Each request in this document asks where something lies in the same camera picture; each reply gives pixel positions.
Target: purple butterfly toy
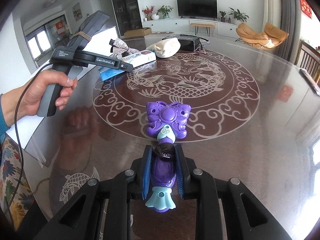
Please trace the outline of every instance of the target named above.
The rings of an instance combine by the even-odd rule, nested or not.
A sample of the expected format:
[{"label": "purple butterfly toy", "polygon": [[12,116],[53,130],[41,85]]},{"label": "purple butterfly toy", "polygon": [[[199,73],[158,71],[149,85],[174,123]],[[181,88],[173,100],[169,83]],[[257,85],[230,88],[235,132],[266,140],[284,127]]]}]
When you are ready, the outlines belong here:
[{"label": "purple butterfly toy", "polygon": [[146,206],[157,212],[166,212],[176,207],[171,198],[176,180],[173,143],[176,138],[186,137],[186,123],[191,107],[178,102],[168,105],[163,101],[149,102],[146,107],[149,120],[147,134],[158,140],[151,163],[150,181],[153,193]]}]

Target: potted plant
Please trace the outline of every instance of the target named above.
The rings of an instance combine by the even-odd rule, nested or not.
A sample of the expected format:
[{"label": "potted plant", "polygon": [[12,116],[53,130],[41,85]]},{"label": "potted plant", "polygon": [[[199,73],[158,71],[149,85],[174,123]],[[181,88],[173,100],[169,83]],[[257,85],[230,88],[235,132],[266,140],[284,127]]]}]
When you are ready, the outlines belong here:
[{"label": "potted plant", "polygon": [[152,14],[154,8],[155,8],[154,6],[151,6],[151,8],[146,6],[145,9],[142,9],[142,12],[147,16],[147,21],[151,20],[151,14]]},{"label": "potted plant", "polygon": [[163,18],[170,18],[169,13],[172,11],[173,7],[169,6],[169,5],[163,5],[161,6],[157,13],[162,13]]},{"label": "potted plant", "polygon": [[223,23],[225,23],[225,22],[226,22],[226,18],[225,18],[226,12],[224,12],[224,11],[219,11],[219,13],[221,14],[220,21],[223,22]]},{"label": "potted plant", "polygon": [[229,15],[232,15],[234,18],[234,24],[239,25],[240,23],[247,22],[247,19],[249,18],[248,15],[245,13],[241,13],[239,9],[234,10],[233,8],[229,7],[231,11],[229,12]]}]

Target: red decoration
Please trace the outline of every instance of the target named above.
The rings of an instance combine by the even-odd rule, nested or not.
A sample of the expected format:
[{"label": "red decoration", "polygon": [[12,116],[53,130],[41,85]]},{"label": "red decoration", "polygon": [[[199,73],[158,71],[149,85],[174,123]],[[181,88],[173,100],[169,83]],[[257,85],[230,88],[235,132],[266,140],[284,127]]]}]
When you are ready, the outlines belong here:
[{"label": "red decoration", "polygon": [[288,86],[284,86],[280,95],[278,96],[278,99],[282,102],[288,102],[289,98],[291,97],[293,93],[293,88],[292,87],[288,87]]},{"label": "red decoration", "polygon": [[312,18],[312,11],[310,5],[307,3],[306,0],[300,0],[301,4],[301,11],[303,11],[306,15]]},{"label": "red decoration", "polygon": [[149,7],[147,6],[145,9],[142,9],[142,12],[147,16],[149,16],[152,14],[154,8],[155,8],[154,5],[151,6],[151,9],[149,9]]},{"label": "red decoration", "polygon": [[56,28],[57,28],[57,30],[63,28],[63,23],[62,23],[62,21],[56,23]]}]

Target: orange chair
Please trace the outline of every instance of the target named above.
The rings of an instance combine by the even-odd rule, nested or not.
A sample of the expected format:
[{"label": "orange chair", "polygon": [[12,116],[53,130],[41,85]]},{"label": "orange chair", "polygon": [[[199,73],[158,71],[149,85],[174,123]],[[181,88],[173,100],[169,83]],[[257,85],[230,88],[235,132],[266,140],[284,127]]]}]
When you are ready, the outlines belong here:
[{"label": "orange chair", "polygon": [[266,23],[262,33],[256,33],[248,25],[241,23],[236,28],[236,33],[240,36],[236,41],[243,40],[257,49],[273,49],[284,42],[289,35],[270,23]]}]

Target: black bag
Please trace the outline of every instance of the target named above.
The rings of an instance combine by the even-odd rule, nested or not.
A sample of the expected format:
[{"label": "black bag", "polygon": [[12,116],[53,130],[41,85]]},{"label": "black bag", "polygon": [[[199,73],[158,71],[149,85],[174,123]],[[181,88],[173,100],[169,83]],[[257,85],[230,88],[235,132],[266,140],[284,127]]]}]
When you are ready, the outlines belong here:
[{"label": "black bag", "polygon": [[206,44],[210,43],[210,41],[205,38],[201,38],[201,37],[193,36],[193,35],[186,35],[186,34],[169,35],[169,36],[163,38],[163,40],[171,39],[171,38],[177,38],[181,44],[180,50],[184,50],[184,51],[198,51],[198,50],[202,49],[203,45],[202,45],[200,39],[206,41]]}]

